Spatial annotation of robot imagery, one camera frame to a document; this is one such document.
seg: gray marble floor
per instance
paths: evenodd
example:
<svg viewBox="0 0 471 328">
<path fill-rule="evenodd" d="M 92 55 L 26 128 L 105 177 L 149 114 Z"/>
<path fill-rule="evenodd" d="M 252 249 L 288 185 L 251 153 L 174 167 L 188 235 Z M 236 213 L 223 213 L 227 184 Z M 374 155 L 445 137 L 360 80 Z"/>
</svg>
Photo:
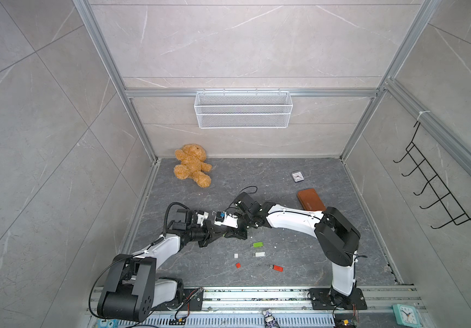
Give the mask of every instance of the gray marble floor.
<svg viewBox="0 0 471 328">
<path fill-rule="evenodd" d="M 207 159 L 212 185 L 202 189 L 191 179 L 173 175 L 177 160 L 163 159 L 143 213 L 132 251 L 155 240 L 163 226 L 166 207 L 179 201 L 190 208 L 208 212 L 225 209 L 239 191 L 258 186 L 252 196 L 259 202 L 271 200 L 292 208 L 302 208 L 297 192 L 315 188 L 326 206 L 338 208 L 361 232 L 356 277 L 359 285 L 394 285 L 387 265 L 350 180 L 338 159 Z M 293 171 L 301 170 L 305 180 L 294 183 Z M 254 242 L 264 246 L 252 248 Z M 264 251 L 265 257 L 252 254 Z M 284 272 L 269 268 L 284 267 Z M 318 241 L 303 233 L 261 227 L 250 229 L 248 240 L 220 238 L 207 247 L 189 243 L 169 258 L 157 271 L 159 276 L 181 278 L 185 285 L 330 285 L 331 262 Z"/>
</svg>

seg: wire basket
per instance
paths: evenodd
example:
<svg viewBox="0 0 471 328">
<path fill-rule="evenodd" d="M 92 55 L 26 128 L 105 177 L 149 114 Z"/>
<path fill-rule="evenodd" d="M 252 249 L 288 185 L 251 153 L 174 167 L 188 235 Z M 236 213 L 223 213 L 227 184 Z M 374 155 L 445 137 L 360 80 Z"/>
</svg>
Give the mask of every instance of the wire basket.
<svg viewBox="0 0 471 328">
<path fill-rule="evenodd" d="M 201 91 L 193 105 L 200 128 L 286 128 L 288 91 Z"/>
</svg>

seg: red usb drive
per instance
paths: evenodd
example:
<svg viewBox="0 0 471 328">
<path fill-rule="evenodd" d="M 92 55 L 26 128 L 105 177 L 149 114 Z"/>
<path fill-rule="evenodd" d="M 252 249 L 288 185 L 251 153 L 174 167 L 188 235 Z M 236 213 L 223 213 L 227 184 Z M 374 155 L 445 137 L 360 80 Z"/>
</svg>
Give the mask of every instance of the red usb drive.
<svg viewBox="0 0 471 328">
<path fill-rule="evenodd" d="M 270 266 L 270 269 L 274 269 L 279 272 L 283 272 L 283 267 L 282 266 Z"/>
</svg>

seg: marble wall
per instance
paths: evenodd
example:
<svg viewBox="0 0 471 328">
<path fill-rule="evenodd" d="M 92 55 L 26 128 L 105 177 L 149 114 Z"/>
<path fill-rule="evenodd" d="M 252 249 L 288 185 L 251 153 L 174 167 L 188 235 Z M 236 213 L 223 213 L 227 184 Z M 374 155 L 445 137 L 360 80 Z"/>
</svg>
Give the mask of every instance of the marble wall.
<svg viewBox="0 0 471 328">
<path fill-rule="evenodd" d="M 377 88 L 419 0 L 91 0 L 127 88 Z M 294 99 L 288 128 L 200 129 L 193 99 L 135 99 L 158 156 L 337 157 L 367 99 Z"/>
<path fill-rule="evenodd" d="M 94 0 L 127 87 L 376 88 L 419 0 Z"/>
<path fill-rule="evenodd" d="M 396 79 L 471 148 L 471 0 L 443 0 Z"/>
<path fill-rule="evenodd" d="M 139 145 L 73 3 L 1 0 L 0 326 L 76 325 L 149 169 Z"/>
<path fill-rule="evenodd" d="M 214 157 L 338 157 L 368 97 L 292 98 L 287 128 L 199 128 L 194 98 L 134 98 L 155 152 L 173 157 L 185 143 Z"/>
<path fill-rule="evenodd" d="M 471 221 L 441 229 L 449 216 L 409 157 L 401 163 L 415 132 L 416 120 L 390 95 L 385 96 L 346 161 L 361 197 L 396 264 L 404 283 L 413 283 L 438 328 L 471 327 Z M 432 138 L 419 128 L 415 143 L 471 215 L 471 177 Z M 411 152 L 416 160 L 422 157 Z M 427 179 L 432 170 L 422 164 Z M 448 191 L 436 178 L 443 196 Z M 444 199 L 453 216 L 461 214 L 452 197 Z M 467 217 L 456 220 L 460 223 Z"/>
<path fill-rule="evenodd" d="M 396 79 L 471 149 L 471 0 L 442 1 Z M 394 132 L 390 132 L 394 130 L 389 123 L 390 114 L 388 111 L 384 115 L 376 114 L 377 121 L 376 117 L 372 118 L 364 135 L 370 138 L 369 144 L 385 168 L 395 171 L 388 159 L 386 163 L 383 161 L 395 142 L 381 139 L 390 140 L 388 135 Z M 471 178 L 434 140 L 424 145 L 429 150 L 429 160 L 433 159 L 442 178 L 471 214 Z M 401 186 L 405 195 L 405 178 L 395 177 L 396 185 Z M 405 199 L 471 309 L 471 221 L 462 226 L 431 230 L 427 227 L 429 223 L 438 224 L 446 218 L 441 208 L 431 208 L 438 212 L 427 213 L 416 208 L 416 201 L 422 197 L 426 196 Z M 450 206 L 459 213 L 452 201 Z"/>
</svg>

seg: white robotic arm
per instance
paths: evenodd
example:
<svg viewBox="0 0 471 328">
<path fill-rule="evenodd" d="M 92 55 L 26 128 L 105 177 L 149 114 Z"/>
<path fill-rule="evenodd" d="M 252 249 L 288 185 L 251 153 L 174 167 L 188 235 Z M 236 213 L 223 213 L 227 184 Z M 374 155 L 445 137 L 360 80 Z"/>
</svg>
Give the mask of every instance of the white robotic arm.
<svg viewBox="0 0 471 328">
<path fill-rule="evenodd" d="M 331 303 L 336 306 L 349 303 L 356 285 L 354 266 L 360 234 L 337 209 L 309 212 L 271 202 L 261 205 L 247 193 L 240 193 L 234 204 L 240 213 L 217 212 L 213 223 L 207 220 L 208 213 L 179 209 L 173 213 L 168 233 L 165 230 L 150 246 L 130 256 L 118 255 L 114 261 L 120 262 L 108 273 L 98 314 L 143 321 L 150 308 L 173 300 L 178 291 L 175 280 L 155 280 L 155 270 L 164 261 L 189 241 L 198 241 L 204 247 L 221 236 L 246 239 L 248 226 L 291 229 L 317 238 L 332 262 Z M 133 278 L 134 285 L 124 283 Z"/>
</svg>

